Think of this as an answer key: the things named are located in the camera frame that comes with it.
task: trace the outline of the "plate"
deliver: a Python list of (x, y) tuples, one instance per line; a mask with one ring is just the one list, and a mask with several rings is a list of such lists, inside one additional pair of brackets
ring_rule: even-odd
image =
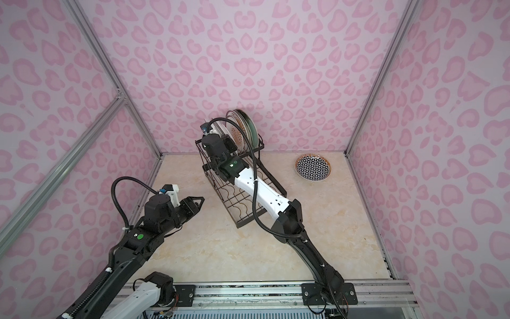
[(253, 149), (259, 147), (259, 133), (257, 132), (257, 127), (251, 117), (248, 116), (243, 110), (236, 109), (236, 111), (244, 118), (246, 123), (248, 124), (248, 128), (251, 133), (251, 147)]
[[(226, 113), (226, 118), (233, 120), (246, 134), (246, 137), (248, 137), (248, 141), (251, 141), (251, 132), (249, 131), (249, 129), (247, 129), (248, 124), (238, 112), (232, 110), (228, 111)], [(237, 145), (237, 148), (243, 152), (248, 150), (248, 145), (244, 142), (243, 136), (239, 132), (239, 130), (230, 123), (227, 123), (227, 129), (232, 134), (232, 137), (234, 138), (234, 143)]]
[(317, 154), (301, 155), (295, 164), (299, 176), (309, 181), (323, 181), (331, 174), (331, 165), (327, 159)]

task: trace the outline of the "mounting plate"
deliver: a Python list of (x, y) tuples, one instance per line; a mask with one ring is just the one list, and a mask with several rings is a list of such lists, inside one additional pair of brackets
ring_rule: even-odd
[[(305, 306), (320, 306), (324, 305), (324, 301), (320, 295), (323, 285), (319, 284), (301, 284), (301, 293), (303, 296), (303, 304)], [(342, 294), (347, 300), (349, 305), (357, 305), (358, 298), (356, 297), (356, 291), (354, 285), (350, 282), (346, 282), (342, 286)]]
[(177, 307), (191, 307), (195, 298), (195, 285), (175, 285), (175, 292), (179, 295)]

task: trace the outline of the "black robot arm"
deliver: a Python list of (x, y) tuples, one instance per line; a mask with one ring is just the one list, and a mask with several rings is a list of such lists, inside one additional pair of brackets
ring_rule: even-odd
[[(187, 197), (180, 201), (179, 206), (174, 207), (168, 195), (152, 196), (145, 204), (145, 215), (137, 222), (137, 226), (110, 251), (109, 266), (58, 318), (101, 317), (125, 283), (163, 243), (165, 234), (189, 221), (200, 211), (203, 202), (203, 197)], [(172, 295), (162, 293), (161, 298), (171, 300)]]

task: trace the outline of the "plate in dish rack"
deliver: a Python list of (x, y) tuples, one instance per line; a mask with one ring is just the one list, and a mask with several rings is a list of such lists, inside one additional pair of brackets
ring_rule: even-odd
[[(243, 117), (237, 112), (237, 111), (228, 111), (226, 113), (226, 118), (233, 120), (237, 125), (243, 130), (244, 134), (246, 134), (246, 137), (248, 138), (248, 141), (251, 140), (251, 132), (249, 132), (248, 124), (243, 119)], [(227, 129), (230, 131), (230, 134), (232, 134), (234, 138), (234, 143), (237, 146), (237, 149), (240, 152), (248, 150), (248, 145), (244, 142), (243, 136), (239, 132), (237, 128), (235, 128), (230, 123), (227, 123), (226, 125)]]

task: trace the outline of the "wire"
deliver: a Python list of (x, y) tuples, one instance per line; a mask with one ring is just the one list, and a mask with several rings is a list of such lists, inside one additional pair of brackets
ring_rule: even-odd
[(181, 226), (179, 227), (179, 229), (177, 229), (177, 230), (176, 230), (176, 231), (174, 231), (173, 233), (168, 234), (168, 235), (165, 235), (165, 236), (163, 236), (163, 237), (164, 237), (164, 238), (166, 238), (166, 237), (170, 237), (171, 235), (175, 234), (176, 232), (178, 232), (178, 231), (179, 231), (179, 230), (181, 230), (182, 228), (183, 228), (183, 225), (181, 225)]
[(343, 298), (343, 300), (345, 300), (345, 304), (347, 305), (347, 310), (345, 311), (345, 315), (347, 316), (349, 313), (349, 303), (347, 302), (347, 298), (345, 298), (345, 296), (343, 294), (342, 294), (342, 298)]
[(235, 123), (231, 119), (228, 119), (225, 117), (214, 118), (207, 124), (207, 131), (209, 131), (211, 129), (212, 123), (217, 122), (217, 121), (224, 121), (224, 122), (230, 123), (232, 126), (234, 126), (241, 133), (245, 143), (248, 145), (248, 151), (250, 153), (251, 160), (253, 161), (253, 195), (252, 195), (253, 200), (251, 203), (252, 204), (251, 210), (252, 210), (253, 216), (254, 216), (257, 224), (263, 230), (265, 230), (266, 232), (270, 233), (273, 236), (277, 236), (277, 237), (281, 237), (281, 238), (285, 238), (285, 239), (302, 239), (301, 235), (287, 235), (287, 234), (275, 232), (275, 231), (269, 229), (266, 225), (264, 225), (264, 223), (259, 219), (259, 216), (257, 215), (257, 191), (259, 189), (259, 181), (257, 179), (257, 158), (255, 157), (255, 153), (253, 152), (253, 148), (251, 147), (251, 144), (248, 142), (248, 137), (246, 136), (246, 133), (239, 127), (239, 125), (237, 125), (237, 123)]
[[(152, 193), (154, 193), (156, 195), (158, 194), (158, 192), (156, 192), (155, 190), (150, 188), (144, 182), (142, 182), (142, 181), (140, 181), (140, 180), (138, 180), (138, 179), (136, 179), (134, 177), (131, 177), (131, 176), (122, 176), (122, 177), (119, 177), (118, 179), (116, 179), (112, 183), (112, 187), (110, 189), (110, 193), (112, 195), (113, 204), (117, 208), (120, 216), (122, 217), (122, 220), (124, 221), (124, 227), (126, 228), (126, 229), (124, 229), (124, 236), (125, 236), (129, 232), (129, 228), (130, 228), (129, 220), (126, 217), (126, 214), (124, 213), (124, 211), (122, 210), (122, 207), (119, 205), (119, 201), (117, 200), (117, 195), (115, 194), (115, 188), (117, 187), (117, 184), (120, 181), (122, 181), (122, 180), (130, 180), (130, 181), (136, 182), (136, 183), (142, 185), (143, 187), (147, 188), (149, 191), (151, 191)], [(106, 282), (106, 280), (110, 276), (110, 272), (106, 271), (106, 269), (108, 269), (108, 268), (112, 269), (113, 268), (113, 262), (114, 262), (114, 254), (113, 253), (114, 253), (115, 249), (117, 249), (117, 247), (119, 247), (119, 244), (113, 246), (110, 249), (110, 251), (108, 252), (108, 264), (107, 264), (107, 266), (105, 268), (105, 271), (103, 272), (101, 278), (99, 279), (97, 284), (94, 286), (94, 288), (90, 291), (90, 293), (85, 298), (83, 298), (83, 300), (69, 314), (70, 316), (72, 316), (72, 317), (76, 316), (78, 311), (80, 311), (90, 301), (90, 299), (99, 291), (99, 289), (104, 285), (104, 283)]]
[[(310, 249), (312, 250), (314, 255), (317, 257), (319, 262), (322, 265), (326, 265), (325, 260), (322, 258), (322, 256), (320, 255), (319, 251), (317, 250), (317, 248), (315, 248), (315, 246), (312, 245), (312, 242), (308, 241), (305, 244), (307, 244), (308, 247), (310, 247)], [(322, 272), (324, 273), (324, 281), (326, 282), (326, 287), (327, 287), (327, 290), (329, 292), (329, 296), (330, 296), (331, 300), (333, 301), (333, 304), (335, 305), (335, 307), (338, 310), (338, 313), (340, 314), (342, 319), (347, 319), (347, 314), (344, 313), (344, 309), (342, 309), (340, 307), (340, 305), (338, 304), (338, 300), (335, 298), (335, 294), (333, 293), (333, 289), (331, 288), (331, 284), (329, 282), (329, 279), (327, 278), (326, 267), (322, 267)]]
[(310, 311), (311, 311), (313, 314), (321, 314), (321, 313), (323, 313), (323, 312), (326, 310), (326, 305), (327, 305), (327, 302), (326, 302), (326, 301), (324, 301), (324, 308), (322, 308), (322, 310), (321, 310), (321, 311), (319, 311), (319, 312), (315, 312), (315, 311), (313, 311), (313, 310), (310, 308), (310, 305), (307, 305), (307, 306), (308, 306), (308, 309), (310, 309)]
[(135, 279), (135, 281), (133, 282), (133, 291), (135, 291), (135, 284), (136, 284), (136, 282), (137, 282), (138, 280), (143, 280), (143, 281), (145, 281), (145, 279), (143, 279), (143, 278)]
[(136, 179), (136, 178), (131, 177), (131, 176), (122, 176), (122, 177), (119, 177), (118, 179), (116, 179), (112, 183), (112, 188), (110, 189), (110, 193), (112, 195), (112, 201), (113, 201), (113, 204), (115, 205), (115, 208), (117, 208), (117, 210), (119, 211), (119, 214), (122, 217), (122, 220), (124, 221), (124, 227), (127, 228), (127, 229), (124, 230), (124, 235), (126, 235), (129, 232), (129, 227), (130, 227), (129, 220), (126, 217), (126, 214), (124, 213), (124, 211), (122, 210), (122, 207), (120, 206), (119, 201), (117, 200), (117, 195), (115, 194), (115, 188), (117, 187), (117, 184), (120, 181), (123, 181), (123, 180), (130, 180), (130, 181), (136, 182), (136, 183), (142, 185), (143, 187), (147, 188), (153, 194), (157, 195), (158, 192), (156, 192), (155, 190), (150, 188), (147, 184), (145, 184), (144, 182), (140, 181), (139, 179)]

